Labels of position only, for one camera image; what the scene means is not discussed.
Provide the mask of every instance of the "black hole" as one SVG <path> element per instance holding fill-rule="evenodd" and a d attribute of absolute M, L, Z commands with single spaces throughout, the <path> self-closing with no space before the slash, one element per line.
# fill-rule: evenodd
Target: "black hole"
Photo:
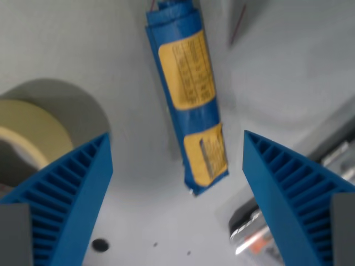
<path fill-rule="evenodd" d="M 92 247 L 97 252 L 105 252 L 110 248 L 106 239 L 98 238 L 92 242 Z"/>

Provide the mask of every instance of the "white surface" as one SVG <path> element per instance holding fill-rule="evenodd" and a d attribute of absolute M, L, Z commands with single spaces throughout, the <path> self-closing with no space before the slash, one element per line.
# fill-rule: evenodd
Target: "white surface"
<path fill-rule="evenodd" d="M 227 222 L 251 197 L 242 131 L 311 149 L 302 140 L 355 94 L 355 2 L 273 0 L 253 19 L 259 1 L 250 1 L 250 25 L 229 48 L 229 1 L 201 0 L 230 176 L 198 198 L 184 187 L 145 36 L 147 2 L 2 0 L 0 89 L 64 80 L 109 118 L 115 172 L 92 238 L 111 247 L 89 249 L 85 266 L 238 265 Z"/>

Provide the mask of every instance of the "gray panel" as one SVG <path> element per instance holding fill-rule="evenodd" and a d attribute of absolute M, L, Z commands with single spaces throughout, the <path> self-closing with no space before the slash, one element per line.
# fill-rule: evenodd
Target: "gray panel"
<path fill-rule="evenodd" d="M 29 205 L 0 205 L 0 265 L 32 266 L 32 226 Z"/>
<path fill-rule="evenodd" d="M 334 266 L 355 265 L 355 213 L 349 208 L 355 203 L 355 193 L 338 193 L 332 197 L 331 223 Z"/>

